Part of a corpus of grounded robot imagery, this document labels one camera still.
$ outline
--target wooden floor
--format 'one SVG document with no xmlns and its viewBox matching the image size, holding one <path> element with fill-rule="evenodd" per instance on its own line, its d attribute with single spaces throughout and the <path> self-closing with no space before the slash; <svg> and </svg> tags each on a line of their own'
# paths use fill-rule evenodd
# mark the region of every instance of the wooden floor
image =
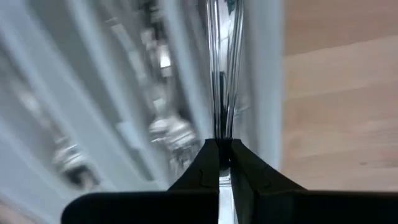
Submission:
<svg viewBox="0 0 398 224">
<path fill-rule="evenodd" d="M 285 7 L 282 172 L 309 189 L 398 191 L 398 1 Z"/>
</svg>

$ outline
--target black mount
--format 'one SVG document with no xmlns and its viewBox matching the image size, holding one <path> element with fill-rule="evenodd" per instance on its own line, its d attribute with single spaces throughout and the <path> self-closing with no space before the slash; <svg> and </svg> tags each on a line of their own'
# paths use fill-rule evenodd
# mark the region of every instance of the black mount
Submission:
<svg viewBox="0 0 398 224">
<path fill-rule="evenodd" d="M 166 192 L 84 195 L 66 207 L 62 223 L 218 223 L 218 182 L 226 168 L 239 224 L 398 223 L 396 193 L 305 190 L 238 139 L 207 139 Z"/>
</svg>

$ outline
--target wooden surface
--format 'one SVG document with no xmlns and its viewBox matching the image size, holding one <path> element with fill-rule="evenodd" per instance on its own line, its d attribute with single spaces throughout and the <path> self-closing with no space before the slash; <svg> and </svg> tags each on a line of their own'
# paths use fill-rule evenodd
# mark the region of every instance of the wooden surface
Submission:
<svg viewBox="0 0 398 224">
<path fill-rule="evenodd" d="M 304 187 L 398 191 L 397 11 L 286 1 L 282 172 Z"/>
</svg>

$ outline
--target blurred background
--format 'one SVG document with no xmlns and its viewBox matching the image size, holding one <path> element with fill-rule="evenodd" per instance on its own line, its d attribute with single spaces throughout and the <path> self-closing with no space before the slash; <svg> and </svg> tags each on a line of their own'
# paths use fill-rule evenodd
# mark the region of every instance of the blurred background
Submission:
<svg viewBox="0 0 398 224">
<path fill-rule="evenodd" d="M 215 1 L 220 86 L 244 11 L 233 137 L 308 189 L 398 191 L 398 2 Z M 0 1 L 0 223 L 180 177 L 214 136 L 208 2 Z"/>
</svg>

